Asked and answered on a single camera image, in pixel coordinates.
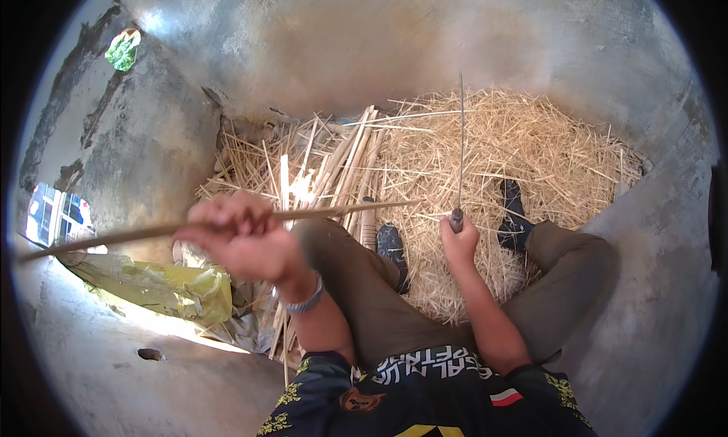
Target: dark patterned shirt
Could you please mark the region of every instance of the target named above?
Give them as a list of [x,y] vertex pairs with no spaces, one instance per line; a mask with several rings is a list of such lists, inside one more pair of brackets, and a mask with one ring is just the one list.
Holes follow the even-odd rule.
[[306,353],[259,435],[596,435],[565,374],[501,377],[464,347],[390,356],[351,382],[338,353]]

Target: metal bracelet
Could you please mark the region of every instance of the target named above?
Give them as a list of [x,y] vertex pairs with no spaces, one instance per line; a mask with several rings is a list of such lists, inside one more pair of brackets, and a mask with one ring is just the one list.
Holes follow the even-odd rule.
[[321,296],[323,295],[323,279],[321,279],[321,275],[316,271],[316,291],[314,292],[313,296],[308,298],[306,301],[302,303],[295,303],[290,304],[281,301],[283,304],[283,307],[286,308],[286,310],[291,314],[302,314],[306,312],[307,310],[314,307],[319,300],[321,300]]

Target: hand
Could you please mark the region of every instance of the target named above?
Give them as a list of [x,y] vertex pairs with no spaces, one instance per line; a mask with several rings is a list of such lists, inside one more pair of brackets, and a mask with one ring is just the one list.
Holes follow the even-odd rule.
[[462,231],[455,234],[446,215],[440,217],[440,238],[445,259],[453,275],[475,271],[475,248],[478,247],[480,232],[468,215],[463,216]]
[[296,237],[272,212],[270,203],[245,191],[217,194],[189,210],[188,222],[199,225],[178,230],[174,238],[197,244],[234,276],[285,286],[310,269]]

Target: trousers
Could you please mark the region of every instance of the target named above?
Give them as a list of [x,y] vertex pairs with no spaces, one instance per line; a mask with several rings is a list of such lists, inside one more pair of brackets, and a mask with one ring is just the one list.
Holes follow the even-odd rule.
[[[469,323],[443,325],[409,305],[395,291],[400,276],[395,264],[360,245],[339,223],[309,219],[292,232],[349,323],[359,367],[371,370],[390,355],[447,344],[477,352]],[[606,240],[551,221],[533,228],[526,251],[543,276],[501,308],[521,333],[531,359],[541,363],[609,294],[619,256]]]

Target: black shoe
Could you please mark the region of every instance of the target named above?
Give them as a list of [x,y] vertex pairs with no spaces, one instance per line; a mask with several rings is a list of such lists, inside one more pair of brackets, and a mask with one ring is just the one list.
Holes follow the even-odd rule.
[[405,260],[405,248],[397,228],[387,222],[377,232],[377,253],[392,260],[400,270],[400,279],[397,281],[395,291],[404,295],[409,291],[409,279],[407,279],[407,261]]
[[504,179],[501,182],[501,192],[505,198],[505,208],[509,211],[503,216],[499,231],[510,233],[498,233],[498,242],[504,248],[525,252],[526,239],[531,233],[533,224],[518,216],[518,214],[526,215],[521,202],[521,188],[514,180]]

